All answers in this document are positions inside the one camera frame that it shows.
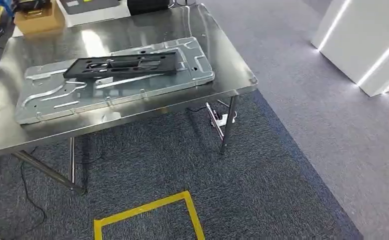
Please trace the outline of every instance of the table top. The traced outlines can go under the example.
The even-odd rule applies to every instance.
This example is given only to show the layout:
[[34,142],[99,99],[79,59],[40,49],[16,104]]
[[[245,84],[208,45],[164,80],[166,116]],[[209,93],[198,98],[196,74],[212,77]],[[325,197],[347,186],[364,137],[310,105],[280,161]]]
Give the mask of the table top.
[[[29,67],[191,36],[197,38],[215,71],[212,83],[34,124],[15,122],[15,107]],[[182,110],[193,103],[252,92],[257,84],[203,4],[13,37],[0,60],[0,155]]]

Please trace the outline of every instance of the carpet floor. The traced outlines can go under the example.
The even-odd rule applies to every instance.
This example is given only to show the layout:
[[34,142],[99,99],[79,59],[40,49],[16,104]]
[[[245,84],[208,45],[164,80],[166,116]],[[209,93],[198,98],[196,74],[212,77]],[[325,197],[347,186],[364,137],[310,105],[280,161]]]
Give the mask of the carpet floor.
[[[185,190],[207,239],[362,238],[262,95],[241,96],[236,110],[224,155],[218,153],[219,138],[205,110],[168,113],[77,137],[76,160],[90,163],[77,169],[77,182],[88,189],[83,196],[24,165],[28,194],[47,219],[21,239],[93,239],[93,219]],[[34,151],[63,174],[68,154],[67,141]],[[41,219],[25,199],[20,163],[0,157],[0,238],[21,236]],[[196,237],[182,201],[102,230],[104,239]]]

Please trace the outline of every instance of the wire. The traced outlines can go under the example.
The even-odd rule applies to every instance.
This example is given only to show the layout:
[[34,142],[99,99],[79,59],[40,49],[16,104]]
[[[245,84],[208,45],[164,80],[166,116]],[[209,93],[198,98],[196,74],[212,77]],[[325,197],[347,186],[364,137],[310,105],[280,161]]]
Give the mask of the wire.
[[39,146],[34,147],[34,149],[29,153],[30,155],[33,154]]
[[[217,102],[222,104],[222,105],[224,105],[224,106],[226,106],[227,108],[230,108],[230,105],[228,105],[227,103],[225,103],[225,102],[223,102],[223,101],[221,101],[219,99],[217,100]],[[237,112],[236,111],[234,111],[234,119],[235,118],[237,118]]]
[[197,110],[193,110],[193,109],[190,109],[190,108],[187,108],[187,110],[189,110],[190,112],[194,112],[194,113],[196,113],[196,112],[199,112],[200,110],[202,110],[202,109],[206,109],[207,107],[206,106],[204,106],[204,107],[201,107],[201,108],[199,108],[199,109],[197,109]]
[[23,170],[23,167],[24,167],[24,162],[21,162],[21,166],[20,166],[20,169],[21,169],[21,179],[22,179],[22,182],[23,182],[23,187],[25,189],[25,197],[26,199],[28,200],[28,202],[30,202],[34,208],[38,209],[41,211],[41,213],[43,214],[43,219],[41,220],[41,222],[39,222],[38,224],[36,224],[35,226],[33,226],[32,228],[30,228],[29,230],[27,230],[26,232],[24,232],[23,234],[19,235],[19,236],[15,236],[14,238],[12,238],[12,240],[16,240],[16,239],[20,239],[22,238],[24,235],[28,234],[29,232],[33,231],[34,229],[38,228],[39,226],[41,226],[46,218],[48,217],[48,215],[46,214],[46,212],[43,210],[42,207],[38,206],[37,204],[34,203],[34,201],[30,198],[30,196],[28,196],[28,189],[27,189],[27,182],[25,181],[25,177],[24,177],[24,170]]

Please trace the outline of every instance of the black cable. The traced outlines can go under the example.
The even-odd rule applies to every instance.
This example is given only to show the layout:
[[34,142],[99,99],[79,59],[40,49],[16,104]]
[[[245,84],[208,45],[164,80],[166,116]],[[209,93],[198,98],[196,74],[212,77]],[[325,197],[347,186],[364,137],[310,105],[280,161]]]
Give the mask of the black cable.
[[34,149],[29,154],[32,155],[37,150],[38,147],[39,146],[34,147]]
[[28,200],[28,202],[30,202],[34,208],[40,210],[43,214],[43,219],[41,220],[41,222],[39,222],[38,224],[36,224],[35,226],[33,226],[32,228],[30,228],[29,230],[27,230],[26,232],[24,232],[23,234],[19,235],[19,236],[16,236],[14,238],[12,238],[12,240],[16,240],[16,239],[20,239],[21,237],[23,237],[24,235],[28,234],[29,232],[33,231],[34,229],[38,228],[39,226],[41,226],[46,218],[48,217],[46,212],[43,210],[43,208],[41,208],[40,206],[38,206],[37,204],[34,203],[34,201],[30,198],[30,196],[28,196],[28,189],[27,189],[27,182],[25,181],[25,177],[24,177],[24,170],[23,170],[23,167],[24,167],[24,162],[21,162],[21,179],[22,179],[22,182],[23,182],[23,187],[25,189],[25,197],[26,199]]
[[207,107],[206,106],[204,106],[204,107],[201,107],[201,108],[199,108],[199,109],[197,109],[197,110],[193,110],[193,109],[190,109],[190,108],[187,108],[187,110],[189,110],[190,112],[194,112],[194,113],[196,113],[196,112],[199,112],[200,110],[202,110],[202,109],[206,109]]

